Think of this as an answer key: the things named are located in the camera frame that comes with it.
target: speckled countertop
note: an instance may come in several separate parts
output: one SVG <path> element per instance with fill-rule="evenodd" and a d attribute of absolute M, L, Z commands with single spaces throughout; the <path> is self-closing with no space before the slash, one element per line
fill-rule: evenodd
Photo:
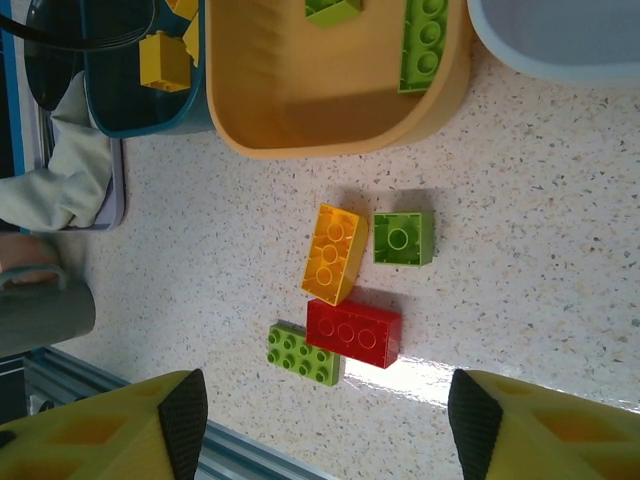
<path fill-rule="evenodd" d="M 480 45 L 459 113 L 421 143 L 260 161 L 213 133 L 126 142 L 128 211 L 66 235 L 97 325 L 64 350 L 130 381 L 203 368 L 210 417 L 344 479 L 461 478 L 444 405 L 454 367 L 640 411 L 640 92 L 554 86 Z M 400 360 L 346 361 L 324 388 L 269 365 L 318 204 L 433 208 L 437 257 L 374 266 L 354 296 L 401 310 Z"/>

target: small green lego brick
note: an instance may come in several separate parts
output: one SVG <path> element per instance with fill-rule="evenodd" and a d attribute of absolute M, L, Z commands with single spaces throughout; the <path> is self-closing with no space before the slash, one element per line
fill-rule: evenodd
<path fill-rule="evenodd" d="M 445 46 L 447 0 L 407 0 L 398 92 L 427 90 Z"/>
<path fill-rule="evenodd" d="M 433 212 L 376 213 L 373 230 L 374 263 L 420 267 L 433 260 Z"/>
<path fill-rule="evenodd" d="M 357 17 L 362 10 L 361 0 L 306 0 L 307 20 L 321 28 L 334 27 Z"/>
<path fill-rule="evenodd" d="M 309 345 L 305 334 L 276 324 L 269 328 L 269 363 L 328 387 L 338 383 L 340 355 Z"/>

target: lego stud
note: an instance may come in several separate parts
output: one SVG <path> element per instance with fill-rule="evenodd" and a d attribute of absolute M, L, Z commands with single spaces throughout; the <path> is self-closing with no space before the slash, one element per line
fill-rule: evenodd
<path fill-rule="evenodd" d="M 328 318 L 323 318 L 318 324 L 318 330 L 320 330 L 321 335 L 330 337 L 331 335 L 333 335 L 335 328 L 333 327 L 333 322 L 331 320 L 329 320 Z"/>
<path fill-rule="evenodd" d="M 437 17 L 442 14 L 447 5 L 447 0 L 423 0 L 422 11 L 429 18 Z"/>
<path fill-rule="evenodd" d="M 353 341 L 355 336 L 356 334 L 353 331 L 353 328 L 351 328 L 351 325 L 343 323 L 338 327 L 338 337 L 340 337 L 340 340 L 342 340 L 343 342 L 349 343 Z"/>
<path fill-rule="evenodd" d="M 339 223 L 332 223 L 327 228 L 327 237 L 332 242 L 339 242 L 344 238 L 344 227 Z"/>
<path fill-rule="evenodd" d="M 404 228 L 394 228 L 389 231 L 387 242 L 394 250 L 404 250 L 409 245 L 409 233 Z"/>
<path fill-rule="evenodd" d="M 427 22 L 420 30 L 420 41 L 425 47 L 433 47 L 442 35 L 442 27 L 438 22 Z"/>
<path fill-rule="evenodd" d="M 320 383 L 324 382 L 327 377 L 329 376 L 329 373 L 327 372 L 326 368 L 320 368 L 318 369 L 318 372 L 316 373 L 316 380 Z"/>
<path fill-rule="evenodd" d="M 282 360 L 282 366 L 287 370 L 292 369 L 296 366 L 296 360 L 293 358 L 293 355 L 287 355 L 284 360 Z"/>
<path fill-rule="evenodd" d="M 418 70 L 423 75 L 433 75 L 438 69 L 438 55 L 426 52 L 418 59 Z"/>
<path fill-rule="evenodd" d="M 329 265 L 338 261 L 338 249 L 333 245 L 327 245 L 322 249 L 322 260 Z"/>
<path fill-rule="evenodd" d="M 371 330 L 362 330 L 358 333 L 358 343 L 362 348 L 371 349 L 376 346 L 376 336 Z"/>
<path fill-rule="evenodd" d="M 316 272 L 316 281 L 323 287 L 331 285 L 333 282 L 333 272 L 327 267 L 320 267 Z"/>
<path fill-rule="evenodd" d="M 269 345 L 275 345 L 280 341 L 280 332 L 278 332 L 277 330 L 269 332 L 269 337 L 267 337 L 267 340 L 269 341 Z"/>
<path fill-rule="evenodd" d="M 286 350 L 291 350 L 293 347 L 296 346 L 296 338 L 293 335 L 289 335 L 287 338 L 284 339 L 284 342 L 282 342 L 282 346 Z"/>
<path fill-rule="evenodd" d="M 269 363 L 276 363 L 278 361 L 278 358 L 280 358 L 280 354 L 278 353 L 277 350 L 271 350 L 267 354 L 267 361 Z"/>
<path fill-rule="evenodd" d="M 311 371 L 311 364 L 309 362 L 302 362 L 298 367 L 298 373 L 300 375 L 307 375 Z"/>

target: white cloth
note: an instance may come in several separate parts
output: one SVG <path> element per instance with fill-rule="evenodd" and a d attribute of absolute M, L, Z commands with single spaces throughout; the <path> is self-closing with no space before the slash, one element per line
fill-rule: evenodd
<path fill-rule="evenodd" d="M 0 180 L 0 218 L 36 232 L 89 227 L 113 169 L 109 139 L 91 127 L 83 72 L 51 118 L 59 136 L 49 167 Z"/>

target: green brick in bin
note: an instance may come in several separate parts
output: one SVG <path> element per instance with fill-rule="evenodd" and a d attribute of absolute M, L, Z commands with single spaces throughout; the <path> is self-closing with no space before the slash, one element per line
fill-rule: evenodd
<path fill-rule="evenodd" d="M 322 28 L 329 28 L 357 17 L 362 10 L 361 0 L 306 0 L 307 20 Z"/>
<path fill-rule="evenodd" d="M 407 0 L 398 92 L 427 90 L 445 47 L 447 0 Z"/>
<path fill-rule="evenodd" d="M 309 345 L 304 333 L 286 325 L 272 325 L 268 343 L 269 363 L 328 387 L 338 383 L 340 356 Z"/>
<path fill-rule="evenodd" d="M 374 263 L 419 267 L 433 260 L 433 212 L 376 213 L 373 228 Z"/>

